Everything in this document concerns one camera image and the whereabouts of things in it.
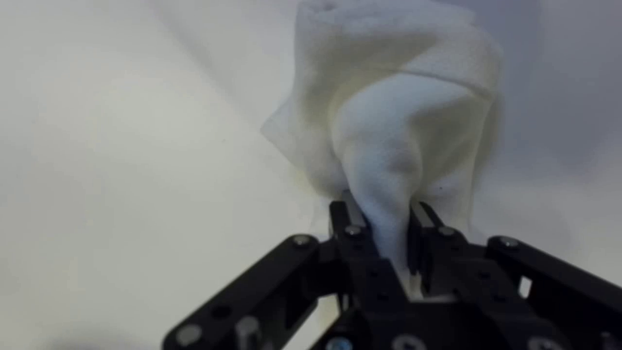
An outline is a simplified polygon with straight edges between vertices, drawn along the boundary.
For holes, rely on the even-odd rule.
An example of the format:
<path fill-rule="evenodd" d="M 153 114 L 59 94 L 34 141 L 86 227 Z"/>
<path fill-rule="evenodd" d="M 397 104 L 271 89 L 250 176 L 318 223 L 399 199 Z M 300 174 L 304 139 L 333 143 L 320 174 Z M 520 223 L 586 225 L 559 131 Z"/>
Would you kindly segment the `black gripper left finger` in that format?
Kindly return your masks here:
<path fill-rule="evenodd" d="M 283 350 L 327 295 L 347 316 L 405 308 L 409 297 L 353 198 L 329 203 L 329 229 L 325 240 L 285 238 L 176 324 L 162 350 Z"/>

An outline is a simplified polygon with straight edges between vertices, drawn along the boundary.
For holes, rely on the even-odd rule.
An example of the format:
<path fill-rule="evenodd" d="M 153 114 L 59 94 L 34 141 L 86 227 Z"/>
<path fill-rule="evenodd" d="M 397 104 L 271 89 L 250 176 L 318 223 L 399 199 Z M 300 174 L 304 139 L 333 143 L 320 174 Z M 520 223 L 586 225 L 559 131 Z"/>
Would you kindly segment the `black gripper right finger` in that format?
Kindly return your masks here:
<path fill-rule="evenodd" d="M 510 234 L 471 242 L 427 201 L 407 236 L 423 293 L 473 308 L 493 350 L 622 350 L 621 285 Z"/>

